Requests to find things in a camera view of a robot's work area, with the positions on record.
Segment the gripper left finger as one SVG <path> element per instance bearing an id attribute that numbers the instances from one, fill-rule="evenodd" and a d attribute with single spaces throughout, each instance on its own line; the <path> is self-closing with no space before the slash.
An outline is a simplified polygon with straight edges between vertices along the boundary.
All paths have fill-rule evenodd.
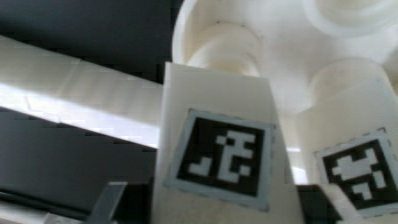
<path id="1" fill-rule="evenodd" d="M 82 219 L 48 214 L 43 224 L 149 224 L 149 213 L 151 185 L 110 182 L 91 214 Z"/>

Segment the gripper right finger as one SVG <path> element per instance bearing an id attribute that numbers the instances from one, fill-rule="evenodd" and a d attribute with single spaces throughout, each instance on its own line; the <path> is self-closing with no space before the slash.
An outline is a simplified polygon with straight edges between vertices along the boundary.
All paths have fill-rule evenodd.
<path id="1" fill-rule="evenodd" d="M 297 190 L 306 224 L 338 224 L 343 217 L 322 187 L 318 185 L 299 185 Z"/>

